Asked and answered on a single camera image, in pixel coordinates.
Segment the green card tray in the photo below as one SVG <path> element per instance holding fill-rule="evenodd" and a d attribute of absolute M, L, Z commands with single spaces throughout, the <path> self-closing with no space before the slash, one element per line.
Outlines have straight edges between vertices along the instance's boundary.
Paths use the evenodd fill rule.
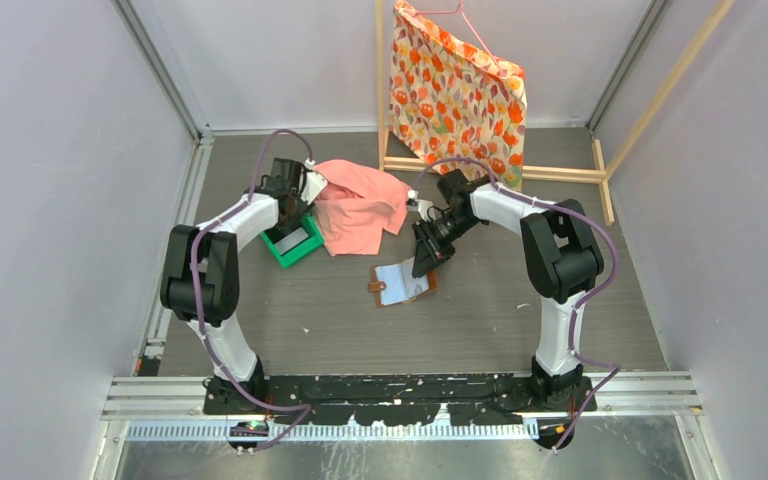
<path fill-rule="evenodd" d="M 299 226 L 289 234 L 277 228 L 260 234 L 269 251 L 282 268 L 289 268 L 315 250 L 324 246 L 324 237 L 310 213 L 306 214 Z"/>

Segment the brown leather card holder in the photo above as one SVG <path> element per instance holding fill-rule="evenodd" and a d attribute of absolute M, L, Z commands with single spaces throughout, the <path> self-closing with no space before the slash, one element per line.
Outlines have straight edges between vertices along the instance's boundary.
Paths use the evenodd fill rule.
<path fill-rule="evenodd" d="M 379 308 L 410 303 L 438 289 L 435 271 L 421 277 L 412 275 L 414 257 L 390 265 L 371 268 L 368 291 Z"/>

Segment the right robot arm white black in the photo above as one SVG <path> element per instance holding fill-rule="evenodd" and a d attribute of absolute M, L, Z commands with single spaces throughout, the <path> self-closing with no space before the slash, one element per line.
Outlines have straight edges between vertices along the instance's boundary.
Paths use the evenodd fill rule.
<path fill-rule="evenodd" d="M 522 200 L 488 175 L 469 180 L 460 170 L 444 174 L 437 188 L 441 210 L 409 201 L 421 214 L 412 230 L 416 251 L 411 274 L 430 275 L 455 254 L 455 240 L 478 224 L 494 223 L 522 241 L 528 280 L 541 297 L 540 340 L 527 390 L 544 410 L 556 410 L 583 380 L 579 353 L 585 296 L 596 286 L 604 259 L 578 201 Z"/>

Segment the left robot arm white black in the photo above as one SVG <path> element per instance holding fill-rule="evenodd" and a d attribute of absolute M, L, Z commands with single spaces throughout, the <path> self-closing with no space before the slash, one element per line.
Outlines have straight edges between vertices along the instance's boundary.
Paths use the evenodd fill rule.
<path fill-rule="evenodd" d="M 270 172 L 224 212 L 197 225 L 177 225 L 169 234 L 161 305 L 198 335 L 215 383 L 244 414 L 265 405 L 268 387 L 262 361 L 236 317 L 239 253 L 260 238 L 289 266 L 305 254 L 305 244 L 319 247 L 310 211 L 326 184 L 312 160 L 276 158 Z"/>

